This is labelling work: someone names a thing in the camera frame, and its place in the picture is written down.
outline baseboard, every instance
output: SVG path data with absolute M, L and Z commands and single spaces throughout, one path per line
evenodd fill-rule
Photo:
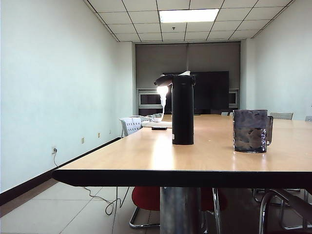
M 92 152 L 94 152 L 94 151 L 96 151 L 96 150 L 98 150 L 98 149 L 100 149 L 100 148 L 102 148 L 104 146 L 107 146 L 107 145 L 109 145 L 109 144 L 111 144 L 111 143 L 113 143 L 113 142 L 115 142 L 115 141 L 117 141 L 119 139 L 120 139 L 120 137 L 117 137 L 117 138 L 115 138 L 115 139 L 113 139 L 113 140 L 111 140 L 111 141 L 109 141 L 109 142 L 107 142 L 107 143 L 105 143 L 103 145 L 100 145 L 100 146 L 96 147 L 95 149 L 92 149 L 92 150 L 90 150 L 90 151 L 88 151 L 88 152 L 86 152 L 86 153 L 84 153 L 84 154 L 82 154 L 82 155 L 80 155 L 78 157 L 75 157 L 74 159 L 72 159 L 72 160 L 70 160 L 68 162 L 63 163 L 62 165 L 60 165 L 60 167 L 66 165 L 66 164 L 68 164 L 70 162 L 73 162 L 73 161 L 77 160 L 78 158 L 86 156 L 89 153 L 92 153 Z M 5 203 L 7 203 L 7 202 L 9 202 L 11 200 L 13 200 L 14 198 L 16 198 L 18 196 L 24 194 L 25 192 L 33 189 L 34 187 L 36 187 L 36 186 L 46 182 L 47 180 L 51 179 L 52 178 L 52 171 L 54 171 L 55 169 L 57 169 L 57 167 L 55 167 L 55 168 L 53 168 L 53 169 L 51 169 L 51 170 L 49 170 L 49 171 L 47 171 L 47 172 L 37 176 L 35 178 L 32 178 L 32 179 L 30 179 L 30 180 L 28 180 L 28 181 L 26 181 L 26 182 L 24 182 L 24 183 L 22 183 L 22 184 L 20 184 L 20 185 L 18 185 L 16 187 L 14 187 L 14 188 L 12 188 L 12 189 L 9 189 L 9 190 L 1 193 L 0 194 L 0 206 L 2 206 L 3 204 L 5 204 Z

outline black screen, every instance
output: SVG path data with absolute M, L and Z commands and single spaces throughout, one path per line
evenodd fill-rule
M 164 73 L 178 75 L 181 73 Z M 191 72 L 195 76 L 194 110 L 229 108 L 229 72 Z M 171 113 L 171 92 L 167 94 L 165 113 Z

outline red chair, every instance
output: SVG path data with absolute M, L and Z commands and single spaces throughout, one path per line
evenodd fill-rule
M 223 193 L 218 193 L 216 189 L 212 188 L 201 188 L 201 210 L 209 211 L 213 213 L 214 209 L 214 196 L 216 198 L 216 223 L 219 233 L 221 232 L 220 225 L 220 210 L 224 210 L 227 207 L 227 200 Z M 132 201 L 136 205 L 136 209 L 130 219 L 129 225 L 131 228 L 149 228 L 160 226 L 159 223 L 154 224 L 134 224 L 136 215 L 139 209 L 145 209 L 150 211 L 159 211 L 160 208 L 160 188 L 159 187 L 135 187 L 132 191 Z

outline wall socket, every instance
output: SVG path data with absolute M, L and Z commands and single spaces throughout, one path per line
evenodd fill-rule
M 54 155 L 56 152 L 54 151 L 54 149 L 57 149 L 56 145 L 52 145 L 52 149 L 51 149 L 51 154 Z

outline fluorescent light panel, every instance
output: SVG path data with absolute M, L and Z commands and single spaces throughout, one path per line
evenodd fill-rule
M 160 22 L 211 22 L 214 21 L 219 9 L 160 11 Z

